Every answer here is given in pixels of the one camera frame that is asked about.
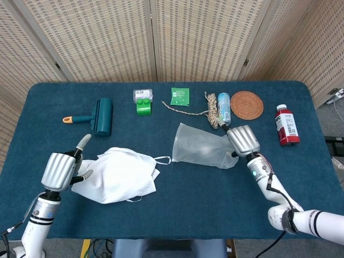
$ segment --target white bottle cap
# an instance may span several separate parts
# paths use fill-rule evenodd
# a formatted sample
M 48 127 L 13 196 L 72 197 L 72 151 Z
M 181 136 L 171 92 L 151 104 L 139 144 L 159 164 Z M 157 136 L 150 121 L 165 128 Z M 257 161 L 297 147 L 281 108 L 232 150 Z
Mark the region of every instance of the white bottle cap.
M 286 109 L 286 105 L 285 104 L 281 104 L 277 106 L 277 111 L 279 111 L 280 109 Z

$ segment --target wicker screen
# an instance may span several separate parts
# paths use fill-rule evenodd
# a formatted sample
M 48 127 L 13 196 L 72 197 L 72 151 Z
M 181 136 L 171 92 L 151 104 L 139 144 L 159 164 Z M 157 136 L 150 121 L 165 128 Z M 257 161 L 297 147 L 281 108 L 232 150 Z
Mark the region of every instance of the wicker screen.
M 263 0 L 156 0 L 162 81 L 229 81 Z
M 0 172 L 15 132 L 20 111 L 0 97 Z
M 0 87 L 21 103 L 32 85 L 60 80 L 2 1 L 0 46 Z
M 313 0 L 279 0 L 268 26 L 246 68 L 244 80 L 263 80 Z
M 144 0 L 24 2 L 76 81 L 153 80 Z
M 316 98 L 344 73 L 343 31 L 343 1 L 319 1 L 272 78 L 302 81 Z

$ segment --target green sachet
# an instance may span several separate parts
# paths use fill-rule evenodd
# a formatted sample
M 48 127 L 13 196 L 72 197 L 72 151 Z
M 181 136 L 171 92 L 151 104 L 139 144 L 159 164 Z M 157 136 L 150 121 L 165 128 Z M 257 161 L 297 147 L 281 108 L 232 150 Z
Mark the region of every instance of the green sachet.
M 189 106 L 189 88 L 171 88 L 171 105 Z

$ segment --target woven coaster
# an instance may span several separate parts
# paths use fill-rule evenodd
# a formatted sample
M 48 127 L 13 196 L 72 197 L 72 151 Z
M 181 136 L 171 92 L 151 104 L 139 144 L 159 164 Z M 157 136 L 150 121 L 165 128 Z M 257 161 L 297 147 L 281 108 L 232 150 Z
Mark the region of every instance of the woven coaster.
M 233 113 L 243 120 L 258 118 L 264 110 L 263 101 L 250 91 L 239 91 L 231 98 Z

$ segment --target black cable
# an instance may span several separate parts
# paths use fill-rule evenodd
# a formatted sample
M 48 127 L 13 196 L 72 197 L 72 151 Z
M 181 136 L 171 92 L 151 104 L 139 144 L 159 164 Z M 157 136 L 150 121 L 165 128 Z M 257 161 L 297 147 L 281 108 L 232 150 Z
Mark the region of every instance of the black cable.
M 281 191 L 279 191 L 279 190 L 277 190 L 277 189 L 271 187 L 271 184 L 272 184 L 272 182 L 273 182 L 273 175 L 274 175 L 274 173 L 273 173 L 273 172 L 270 172 L 269 179 L 268 179 L 268 184 L 267 184 L 267 190 L 268 190 L 268 191 L 271 191 L 271 192 L 276 192 L 276 193 L 282 195 L 282 196 L 286 199 L 286 201 L 288 202 L 288 204 L 289 204 L 289 206 L 290 206 L 290 210 L 291 210 L 290 220 L 291 220 L 291 223 L 292 223 L 292 220 L 293 220 L 293 218 L 294 218 L 294 207 L 292 206 L 290 200 L 288 199 L 288 197 L 287 197 L 284 193 L 282 193 Z M 267 247 L 266 249 L 264 249 L 264 250 L 263 250 L 260 254 L 258 254 L 255 258 L 258 258 L 258 257 L 261 256 L 262 254 L 264 254 L 265 252 L 267 252 L 268 250 L 270 250 L 271 248 L 273 248 L 273 246 L 274 246 L 275 244 L 277 244 L 277 243 L 283 238 L 283 236 L 285 235 L 285 233 L 286 233 L 286 231 L 283 231 L 282 234 L 281 234 L 281 235 L 280 235 L 280 236 L 279 236 L 279 237 L 278 237 L 269 247 Z
M 6 246 L 6 253 L 7 253 L 7 257 L 10 258 L 11 257 L 11 253 L 10 253 L 10 245 L 9 245 L 9 241 L 7 239 L 6 234 L 2 234 L 1 235 L 2 240 L 4 241 L 4 244 Z
M 100 239 L 95 239 L 93 241 L 93 255 L 96 257 L 96 258 L 101 258 L 99 257 L 97 254 L 96 254 L 96 250 L 95 250 L 95 244 L 96 244 L 96 241 L 99 241 Z
M 263 253 L 267 252 L 268 250 L 270 250 L 271 248 L 274 247 L 275 244 L 277 244 L 282 237 L 285 235 L 285 231 L 282 232 L 282 234 L 275 240 L 275 242 L 273 242 L 268 248 L 266 248 L 265 250 L 263 250 L 262 252 L 259 253 L 259 255 L 257 255 L 255 258 L 258 258 L 259 256 L 261 256 Z
M 108 253 L 102 252 L 102 258 L 108 258 L 108 257 L 109 257 Z
M 108 247 L 108 242 L 110 242 L 110 243 L 112 243 L 113 244 L 113 242 L 111 241 L 111 240 L 109 240 L 109 239 L 107 239 L 106 240 L 106 242 L 105 242 L 105 248 L 106 248 L 106 250 L 110 253 L 110 254 L 112 254 L 112 251 L 109 249 L 109 247 Z

